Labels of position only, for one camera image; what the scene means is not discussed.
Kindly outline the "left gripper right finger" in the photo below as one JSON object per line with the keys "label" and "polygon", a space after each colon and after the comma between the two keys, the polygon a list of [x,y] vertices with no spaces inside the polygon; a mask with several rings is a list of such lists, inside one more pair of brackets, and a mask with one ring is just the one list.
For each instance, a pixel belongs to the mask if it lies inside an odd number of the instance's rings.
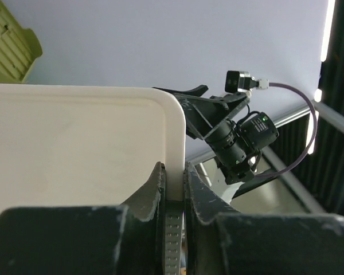
{"label": "left gripper right finger", "polygon": [[344,274],[344,217],[250,215],[184,170],[188,274]]}

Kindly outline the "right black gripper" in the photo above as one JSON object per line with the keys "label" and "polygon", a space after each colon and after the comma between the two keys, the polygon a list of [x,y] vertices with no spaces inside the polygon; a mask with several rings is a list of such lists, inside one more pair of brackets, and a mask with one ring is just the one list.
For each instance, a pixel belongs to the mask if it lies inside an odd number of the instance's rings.
{"label": "right black gripper", "polygon": [[188,91],[159,90],[177,99],[185,115],[186,134],[192,139],[207,139],[224,121],[232,119],[249,103],[249,97],[241,92],[204,98],[202,95],[208,91],[206,85]]}

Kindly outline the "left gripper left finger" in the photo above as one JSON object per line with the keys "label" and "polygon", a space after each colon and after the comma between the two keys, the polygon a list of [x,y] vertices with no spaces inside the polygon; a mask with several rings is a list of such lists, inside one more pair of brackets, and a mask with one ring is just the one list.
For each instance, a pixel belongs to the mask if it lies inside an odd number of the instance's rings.
{"label": "left gripper left finger", "polygon": [[118,206],[0,213],[0,274],[162,274],[165,166]]}

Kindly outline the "white perforated basket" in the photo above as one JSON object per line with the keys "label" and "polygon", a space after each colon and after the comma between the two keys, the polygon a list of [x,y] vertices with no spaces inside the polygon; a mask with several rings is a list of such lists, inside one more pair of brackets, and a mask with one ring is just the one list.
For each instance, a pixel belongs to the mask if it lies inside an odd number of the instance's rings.
{"label": "white perforated basket", "polygon": [[0,84],[0,213],[118,205],[165,165],[180,201],[185,116],[154,88]]}

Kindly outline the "large olive green basket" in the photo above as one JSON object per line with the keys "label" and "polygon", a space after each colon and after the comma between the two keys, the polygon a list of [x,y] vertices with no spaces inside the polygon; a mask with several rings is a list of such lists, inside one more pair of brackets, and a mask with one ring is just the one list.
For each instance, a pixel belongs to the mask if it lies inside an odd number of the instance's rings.
{"label": "large olive green basket", "polygon": [[22,28],[0,1],[0,83],[25,83],[42,54],[34,31]]}

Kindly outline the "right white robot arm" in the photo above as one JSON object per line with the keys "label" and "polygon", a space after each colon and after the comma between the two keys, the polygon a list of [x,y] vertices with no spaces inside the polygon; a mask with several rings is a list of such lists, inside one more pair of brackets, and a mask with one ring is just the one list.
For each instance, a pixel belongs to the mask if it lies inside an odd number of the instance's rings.
{"label": "right white robot arm", "polygon": [[189,91],[169,89],[168,93],[183,109],[187,136],[203,140],[216,154],[226,184],[248,182],[255,177],[257,166],[250,159],[260,159],[262,149],[273,143],[279,133],[264,112],[252,111],[245,119],[233,121],[249,104],[245,93],[204,98],[207,91],[206,85],[200,85]]}

